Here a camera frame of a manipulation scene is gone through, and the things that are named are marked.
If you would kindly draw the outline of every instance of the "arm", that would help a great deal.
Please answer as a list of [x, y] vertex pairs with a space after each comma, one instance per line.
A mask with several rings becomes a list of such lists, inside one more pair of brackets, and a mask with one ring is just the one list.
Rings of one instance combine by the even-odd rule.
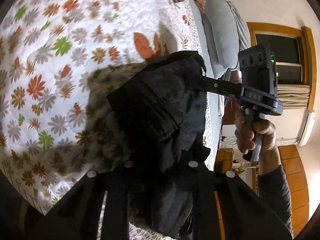
[[[254, 133], [245, 124], [245, 114], [242, 110], [236, 113], [236, 137], [239, 150], [246, 154], [253, 150]], [[276, 128], [268, 120], [253, 124], [253, 129], [263, 134], [259, 157], [259, 197], [263, 198], [278, 217], [292, 231], [291, 225], [291, 195], [282, 169], [278, 147], [276, 146]]]

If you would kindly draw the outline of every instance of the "curtain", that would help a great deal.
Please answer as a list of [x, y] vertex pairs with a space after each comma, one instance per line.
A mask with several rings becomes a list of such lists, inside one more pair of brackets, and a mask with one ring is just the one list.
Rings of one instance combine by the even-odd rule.
[[308, 85], [278, 84], [278, 98], [283, 108], [307, 108], [310, 95]]

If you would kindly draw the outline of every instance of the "hand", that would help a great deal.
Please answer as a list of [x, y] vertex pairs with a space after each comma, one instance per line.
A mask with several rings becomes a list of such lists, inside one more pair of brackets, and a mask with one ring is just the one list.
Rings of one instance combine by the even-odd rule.
[[[264, 175], [274, 171], [281, 165], [278, 147], [276, 146], [276, 127], [269, 120], [253, 123], [253, 129], [263, 135], [259, 156], [259, 174]], [[254, 132], [246, 124], [245, 113], [242, 109], [236, 112], [236, 137], [239, 150], [247, 154], [255, 148]]]
[[[246, 124], [245, 113], [242, 109], [236, 112], [236, 137], [239, 150], [247, 154], [255, 148], [254, 132]], [[260, 155], [273, 151], [276, 148], [276, 127], [269, 120], [260, 120], [253, 123], [253, 129], [263, 134]]]

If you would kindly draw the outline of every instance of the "quilted bedspread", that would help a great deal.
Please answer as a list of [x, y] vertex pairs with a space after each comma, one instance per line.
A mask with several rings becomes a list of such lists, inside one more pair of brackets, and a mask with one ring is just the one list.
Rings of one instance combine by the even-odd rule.
[[[198, 50], [188, 0], [16, 0], [0, 25], [0, 168], [46, 214], [131, 150], [106, 96], [146, 59]], [[212, 147], [207, 109], [204, 143]], [[131, 238], [159, 238], [130, 225]]]

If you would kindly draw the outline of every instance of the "metal rivet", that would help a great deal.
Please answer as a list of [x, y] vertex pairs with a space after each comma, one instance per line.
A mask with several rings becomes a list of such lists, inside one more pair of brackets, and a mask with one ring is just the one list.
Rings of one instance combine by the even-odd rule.
[[131, 167], [133, 167], [133, 165], [134, 165], [133, 161], [126, 161], [126, 162], [124, 163], [124, 166], [125, 166], [126, 168], [131, 168]]
[[229, 178], [234, 178], [236, 176], [236, 174], [233, 171], [226, 171], [225, 174]]
[[94, 170], [91, 170], [91, 171], [88, 171], [88, 172], [87, 172], [87, 176], [88, 176], [89, 178], [94, 178], [96, 175], [97, 175], [97, 172], [94, 171]]
[[188, 163], [188, 165], [189, 165], [191, 168], [196, 168], [196, 167], [198, 167], [198, 162], [196, 162], [196, 161], [190, 161], [190, 162]]

